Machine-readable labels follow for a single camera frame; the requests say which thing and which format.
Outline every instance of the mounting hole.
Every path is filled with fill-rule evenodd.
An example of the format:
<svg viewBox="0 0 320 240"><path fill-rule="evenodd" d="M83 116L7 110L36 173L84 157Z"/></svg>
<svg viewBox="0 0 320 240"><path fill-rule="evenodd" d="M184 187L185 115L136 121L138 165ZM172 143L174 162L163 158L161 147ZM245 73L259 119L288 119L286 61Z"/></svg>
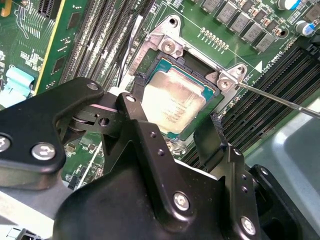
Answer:
<svg viewBox="0 0 320 240"><path fill-rule="evenodd" d="M109 123L110 123L110 119L109 119L109 118L106 118L106 117L103 117L103 118L101 118L101 119L99 120L99 125L100 125L101 127L106 127L106 126L109 125Z"/></svg>
<svg viewBox="0 0 320 240"><path fill-rule="evenodd" d="M285 38L288 36L288 33L289 33L288 29L286 29L286 28L283 29L283 30L280 32L279 38L285 39Z"/></svg>
<svg viewBox="0 0 320 240"><path fill-rule="evenodd" d="M243 191L245 194L248 193L248 189L247 189L245 186L242 187L242 191Z"/></svg>
<svg viewBox="0 0 320 240"><path fill-rule="evenodd" d="M136 99L133 96L127 95L125 96L126 99L128 99L130 102L134 103Z"/></svg>
<svg viewBox="0 0 320 240"><path fill-rule="evenodd" d="M155 138L156 136L157 136L157 134L156 134L154 131L152 131L152 132L150 133L150 137Z"/></svg>
<svg viewBox="0 0 320 240"><path fill-rule="evenodd" d="M178 25L178 21L177 21L176 19L174 19L174 18L171 18L171 19L169 20L169 23L170 23L171 26L174 27L174 28Z"/></svg>
<svg viewBox="0 0 320 240"><path fill-rule="evenodd" d="M94 91L97 91L99 89L94 83L88 83L86 86Z"/></svg>
<svg viewBox="0 0 320 240"><path fill-rule="evenodd" d="M245 73L245 71L246 71L245 68L243 66L240 66L240 67L237 68L236 74L242 75L242 74Z"/></svg>
<svg viewBox="0 0 320 240"><path fill-rule="evenodd" d="M158 155L163 157L165 155L165 152L162 149L158 150Z"/></svg>

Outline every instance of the black dimm slot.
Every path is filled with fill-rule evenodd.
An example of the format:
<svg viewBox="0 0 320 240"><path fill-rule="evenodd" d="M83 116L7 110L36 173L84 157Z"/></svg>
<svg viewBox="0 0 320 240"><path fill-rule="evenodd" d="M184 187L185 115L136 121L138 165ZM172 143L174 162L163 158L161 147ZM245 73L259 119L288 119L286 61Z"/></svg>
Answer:
<svg viewBox="0 0 320 240"><path fill-rule="evenodd" d="M255 86L256 88L266 91L268 87L276 80L278 77L290 66L293 64L293 61L290 61L290 59L298 59L299 56L301 56L303 52L301 50L298 51L291 51L285 59L288 61L283 61L283 64L279 64L275 66L275 69L269 70L265 75L262 75L260 79L258 80L258 86ZM244 112L247 108L251 106L251 104L257 99L257 95L247 91L245 95L237 102L237 104L228 111L229 114L227 114L223 118L223 127L224 129L227 129L236 119L234 118L234 115L241 115L242 112Z"/></svg>
<svg viewBox="0 0 320 240"><path fill-rule="evenodd" d="M126 44L128 44L127 39L128 39L128 37L129 37L129 35L131 34L131 31L132 31L132 29L133 29L133 27L134 27L136 18L137 18L138 15L140 14L140 15L143 16L143 19L145 19L145 18L147 17L147 15L149 14L152 6L155 4L155 2L156 2L155 0L147 1L147 2L143 1L143 2L141 2L141 3L138 5L138 8L135 10L135 14L134 14L134 17L133 17L134 20L133 20L133 21L130 23L130 25L128 26L128 31L125 32L125 36L123 37L123 41L121 41L118 49L120 49L120 50L121 50L121 49L125 49ZM118 51L117 54L116 54L116 56L115 56L114 59L112 60L111 64L115 63L116 61L117 61L118 63L120 63L120 62L122 61L122 58L121 58L120 54L121 54L121 51ZM112 79L112 78L109 76L110 73L111 73L111 70L110 70L110 68L109 68L109 69L106 71L106 73L105 73L104 86L102 86L102 87L104 87L104 89L108 89L108 88L107 88L107 85L109 85L109 86L111 85L111 83L109 83L109 81L111 81L111 79Z"/></svg>
<svg viewBox="0 0 320 240"><path fill-rule="evenodd" d="M300 95L297 97L297 101L295 101L296 104L301 104L303 101L305 101L308 97L310 97L316 90L320 88L320 81L315 82L310 88L305 89L304 91L300 92ZM275 117L270 117L270 122L268 125L264 126L262 129L263 132L268 132L271 131L283 118L285 118L288 114L292 112L292 109L285 107L281 105L281 109L278 110L274 116ZM259 139L261 139L261 133L256 133L256 134L251 134L248 136L250 139L249 141L242 141L244 143L241 146L238 146L238 148L241 151L247 150L249 147L251 147L254 143L256 143Z"/></svg>
<svg viewBox="0 0 320 240"><path fill-rule="evenodd" d="M90 43L85 55L81 61L81 65L79 67L79 70L77 72L77 76L78 77L86 77L86 75L84 74L84 71L86 71L88 69L88 60L92 54L92 51L94 50L94 48L97 45L97 40L99 39L99 36L102 34L102 30L103 27L107 24L107 22L110 20L110 18L112 17L112 9L115 7L117 0L109 0L106 2L106 4L103 7L103 12L101 14L101 17L99 18L99 22L98 25L96 26L94 33L92 35L92 37L90 38Z"/></svg>
<svg viewBox="0 0 320 240"><path fill-rule="evenodd" d="M299 71L299 74L301 75L304 75L305 73L303 72L303 70ZM293 76L289 77L286 79L286 81L284 82L288 82L289 80L288 79L291 79L293 80L295 77L298 77L299 75L298 74L294 74ZM301 90L302 88L304 88L304 86L308 83L308 81L306 81L306 79L304 79L303 77L300 78L300 80L298 82L295 82L294 83L294 87L293 87L293 90L291 89L288 89L287 87L289 86L286 85L285 87L286 88L282 88L282 89L279 89L279 92L283 92L284 94L281 95L281 98L282 99L285 99L285 100L288 100L290 101L293 96L296 94L296 90ZM269 99L265 99L264 101L261 101L263 104L261 104L261 106L259 107L259 109L257 109L255 111L257 117L251 121L248 121L246 126L252 126L254 125L254 128L255 129L258 129L264 122L266 119L269 119L269 116L273 115L274 112L276 112L280 107L282 107L281 104L277 103L277 102L274 102L272 100L269 100ZM230 137L228 139L230 139L230 141L235 144L236 146L238 146L241 141L243 141L243 139L246 138L246 136L248 136L248 133L251 132L251 129L249 127L244 127L243 128L243 131L238 131L236 133L236 137Z"/></svg>
<svg viewBox="0 0 320 240"><path fill-rule="evenodd" d="M116 75L118 74L120 65L116 62L113 65L112 71L108 76L109 81L105 81L104 83L107 82L107 84L103 87L104 91L107 92L109 90L109 88L111 87L111 84L113 83L113 80L115 79Z"/></svg>
<svg viewBox="0 0 320 240"><path fill-rule="evenodd" d="M87 48L91 34L95 29L104 3L104 0L96 0L90 2L90 5L87 8L88 10L85 13L82 26L77 33L75 47L73 48L66 67L62 72L59 84L72 80L76 76L77 70L83 58L83 54Z"/></svg>
<svg viewBox="0 0 320 240"><path fill-rule="evenodd" d="M114 31L117 27L117 22L120 16L123 14L125 3L126 1L122 0L117 8L115 8L114 6L113 8L111 8L112 11L108 16L108 21L106 22L98 38L99 46L96 46L96 49L94 50L96 54L92 54L90 56L89 67L86 68L85 72L86 77L92 78L93 72L97 67L97 63L99 59L102 57L103 49L105 48L107 42L110 41L110 38L113 36L113 34L115 34Z"/></svg>
<svg viewBox="0 0 320 240"><path fill-rule="evenodd" d="M93 81L98 80L99 75L102 72L102 69L104 68L105 62L108 59L110 51L114 47L114 44L117 42L122 30L126 26L126 21L130 17L129 13L132 9L131 7L134 2L135 2L135 0L129 0L129 2L126 4L125 9L121 13L120 19L117 20L117 24L114 27L114 31L112 33L110 40L108 41L107 45L103 48L102 52L104 53L103 54L104 56L100 57L98 64L96 65L94 70L90 69L90 73L88 74L88 77L91 78Z"/></svg>
<svg viewBox="0 0 320 240"><path fill-rule="evenodd" d="M278 84L273 84L272 89L269 89L269 93L275 95L275 96L279 96L279 93L282 92L282 90L291 82L294 81L295 77L297 75L299 75L309 64L310 64L310 59L308 59L307 61L302 61L300 62L298 65L296 65L294 67L294 70L292 70L292 72L294 72L290 77L286 78L284 81L281 81ZM262 100L263 98L259 95L256 95L256 100ZM228 128L225 129L225 137L227 139L231 139L234 135L234 133L237 133L237 130L241 127L241 125L245 124L247 125L249 121L251 121L251 119L253 119L257 114L260 113L260 111L258 111L258 109L262 109L264 108L267 104L269 104L271 100L269 99L265 99L262 101L257 101L258 103L255 106L251 106L250 108L247 108L244 112L242 112L242 118L244 119L241 122L238 122L236 124L233 124L232 128Z"/></svg>

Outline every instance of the dimm slot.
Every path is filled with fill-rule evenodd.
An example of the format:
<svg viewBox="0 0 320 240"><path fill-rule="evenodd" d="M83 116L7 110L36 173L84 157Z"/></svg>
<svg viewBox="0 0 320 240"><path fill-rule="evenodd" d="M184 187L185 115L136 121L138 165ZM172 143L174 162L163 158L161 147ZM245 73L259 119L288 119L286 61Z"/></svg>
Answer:
<svg viewBox="0 0 320 240"><path fill-rule="evenodd" d="M308 83L308 81L306 81L304 78L301 77L298 82L294 83L294 90L293 91L291 89L287 88L287 86L289 85L289 84L287 84L286 89L284 87L282 89L279 89L279 92L281 91L284 93L281 95L281 98L288 100L288 101L291 100L293 98L293 96L296 94L295 89L301 90L304 87L304 85L306 85L307 83ZM245 136L248 134L248 132L251 131L251 128L248 126L254 125L254 127L256 129L259 128L266 121L266 119L269 118L269 116L273 115L274 112L276 112L280 107L282 107L281 104L278 104L278 103L276 103L272 100L269 100L269 99L261 101L260 103L263 103L263 104L261 104L258 107L258 109L255 111L256 118L251 121L248 121L245 124L246 127L243 127L243 131L236 131L236 138L235 138L235 135L228 138L228 139L233 139L233 140L231 140L233 144L238 145L240 141L245 139Z"/></svg>
<svg viewBox="0 0 320 240"><path fill-rule="evenodd" d="M103 27L105 27L108 24L110 18L112 17L112 9L114 9L116 2L117 0L109 0L104 5L103 12L101 14L101 17L99 18L98 25L96 26L94 33L89 40L89 47L87 48L84 54L84 57L81 61L81 66L79 67L79 70L77 72L78 77L86 77L84 71L88 69L88 60L92 54L92 50L94 50L97 45L100 35L103 32Z"/></svg>
<svg viewBox="0 0 320 240"><path fill-rule="evenodd" d="M273 84L272 89L268 91L269 93L278 96L282 92L282 90L291 82L294 81L295 77L299 75L303 70L306 69L306 67L310 64L311 60L302 61L297 66L294 67L294 70L292 71L293 74L286 78L284 81L281 81L279 84ZM262 99L261 96L257 95L256 100ZM241 113L242 118L245 121L245 124L249 122L251 119L253 119L257 114L260 113L258 109L264 108L267 104L269 104L271 100L265 99L263 101L258 101L258 104L255 106L251 106L250 108L247 108L244 112ZM233 124L232 128L225 129L225 137L228 139L231 139L233 137L233 134L237 132L237 130L241 127L243 124L243 121L238 122L236 124Z"/></svg>
<svg viewBox="0 0 320 240"><path fill-rule="evenodd" d="M291 65L294 63L294 61L290 59L298 59L299 56L301 56L303 52L301 50L297 51L291 51L289 54L287 54L286 60L282 61L283 64L279 64L275 66L275 69L269 70L265 75L261 76L259 78L258 86L256 88L266 91L272 83L278 79L278 77ZM235 115L239 116L241 115L246 109L248 109L251 104L257 100L258 96L255 93L252 92L246 92L245 95L239 100L239 102L228 111L228 114L223 118L223 127L224 129L228 129L228 127L233 124L233 122L236 120L234 118Z"/></svg>
<svg viewBox="0 0 320 240"><path fill-rule="evenodd" d="M152 8L152 6L154 5L155 2L156 2L155 0L152 0L152 1L143 1L143 2L141 2L141 3L138 5L138 8L136 9L135 14L134 14L134 17L133 17L134 20L133 20L133 21L130 23L130 25L128 26L128 31L125 32L125 36L123 37L123 40L120 42L118 49L121 49L121 50L122 50L122 49L125 49L126 44L128 44L128 41L127 41L127 40L128 40L128 37L129 37L129 35L131 34L131 31L132 31L132 29L133 29L133 27L134 27L136 18L138 17L138 15L142 15L142 16L143 16L143 19L145 19L145 18L147 17L148 13L150 12L150 10L151 10L151 8ZM120 62L122 61L124 54L121 56L121 53L122 53L121 51L118 51L118 52L116 53L114 59L113 59L113 60L111 61L111 63L110 63L110 66L111 66L112 64L114 64L116 61L117 61L118 63L120 63ZM110 73L111 73L111 69L108 68L107 71L106 71L106 73L105 73L105 80L103 81L103 82L104 82L104 86L102 86L102 87L104 87L104 89L107 88L107 85L110 86L110 84L111 84L111 83L109 83L109 81L111 81L111 79L112 79L112 78L109 76Z"/></svg>
<svg viewBox="0 0 320 240"><path fill-rule="evenodd" d="M84 21L77 33L77 40L73 48L69 60L64 68L59 84L72 80L80 66L83 54L87 48L89 39L95 29L95 25L99 19L104 0L91 1L88 10L85 13Z"/></svg>

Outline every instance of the screw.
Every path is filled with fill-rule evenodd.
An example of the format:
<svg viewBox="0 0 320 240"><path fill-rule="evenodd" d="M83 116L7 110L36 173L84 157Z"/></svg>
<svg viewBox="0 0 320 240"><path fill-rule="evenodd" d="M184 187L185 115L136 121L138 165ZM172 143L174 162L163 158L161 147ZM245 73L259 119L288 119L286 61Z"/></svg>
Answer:
<svg viewBox="0 0 320 240"><path fill-rule="evenodd" d="M133 96L130 96L130 95L125 96L125 98L128 99L130 102L133 102L133 103L136 101L136 99Z"/></svg>
<svg viewBox="0 0 320 240"><path fill-rule="evenodd" d="M239 156L241 156L241 152L239 152L239 150L238 149L233 149L233 151L235 152L235 154L237 154L237 155L239 155Z"/></svg>
<svg viewBox="0 0 320 240"><path fill-rule="evenodd" d="M176 192L173 195L173 201L176 207L181 211L187 211L189 209L189 200L184 194Z"/></svg>
<svg viewBox="0 0 320 240"><path fill-rule="evenodd" d="M268 171L265 169L265 168L261 168L261 172L264 174L264 175L268 175Z"/></svg>
<svg viewBox="0 0 320 240"><path fill-rule="evenodd" d="M94 83L89 83L86 85L88 88L90 88L91 90L97 91L99 88L97 87L97 85L95 85Z"/></svg>
<svg viewBox="0 0 320 240"><path fill-rule="evenodd" d="M244 230L249 234L249 235L255 235L256 234L256 228L252 221L250 221L249 218L243 216L241 218L241 223L244 228Z"/></svg>
<svg viewBox="0 0 320 240"><path fill-rule="evenodd" d="M31 150L31 154L38 160L46 161L55 157L56 150L52 144L44 142L35 145Z"/></svg>
<svg viewBox="0 0 320 240"><path fill-rule="evenodd" d="M226 88L228 88L228 87L229 87L229 82L223 81L223 82L221 83L221 88L226 89Z"/></svg>
<svg viewBox="0 0 320 240"><path fill-rule="evenodd" d="M11 145L11 142L5 136L0 135L0 153L7 150Z"/></svg>
<svg viewBox="0 0 320 240"><path fill-rule="evenodd" d="M166 40L162 43L161 48L166 54L172 54L175 51L176 44L172 40Z"/></svg>

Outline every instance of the green circuit board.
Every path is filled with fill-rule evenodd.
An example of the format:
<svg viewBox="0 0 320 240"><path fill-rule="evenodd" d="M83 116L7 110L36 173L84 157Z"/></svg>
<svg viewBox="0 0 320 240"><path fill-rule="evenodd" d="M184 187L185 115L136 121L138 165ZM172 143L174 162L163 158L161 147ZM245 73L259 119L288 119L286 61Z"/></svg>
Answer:
<svg viewBox="0 0 320 240"><path fill-rule="evenodd" d="M10 1L1 1L0 9L7 2ZM218 18L227 4L226 0L219 1L212 11L204 7L210 2L208 0L60 0L53 1L59 3L59 9L51 18L40 11L41 3L46 0L11 2L10 14L0 16L0 35L6 36L0 37L0 94L7 84L6 72L16 67L34 78L28 97L75 77L91 78L106 91L114 86L120 65L117 58L126 46L126 37L133 26L132 19L138 14L143 15L144 22L130 50L128 68L146 36L169 16L176 15L181 21L180 38L223 69L244 64L247 68L244 81L252 86L300 36L295 31L296 23L307 20L306 14L317 4L316 0L302 0L295 10L279 10L273 0L231 0L228 3L235 8L234 16L224 23ZM250 10L244 10L243 4L249 2ZM144 13L147 5L150 8ZM262 20L256 19L259 13L265 13ZM267 49L259 50L257 47L262 37L246 40L245 32L251 25L244 27L241 33L231 30L239 14L246 14L251 25L259 25L261 33L272 36L274 41ZM276 24L268 29L271 23ZM150 71L158 53L149 50L137 72L146 74ZM232 109L244 94L244 90L239 91L220 111L221 116ZM211 108L202 110L201 116L192 121L192 126L188 128L192 130L187 131L184 139L191 136L202 117L208 115L221 100L222 96L217 96L215 102L210 103ZM68 148L63 180L70 182L73 176L80 179L81 171L88 167L95 153L89 145L92 148L94 144L96 150L100 141L97 134L92 133L84 137L74 150L73 147ZM175 157L183 160L192 149L195 149L193 142ZM99 152L88 177L83 179L85 183L95 178L96 170L103 164L102 159L103 154Z"/></svg>

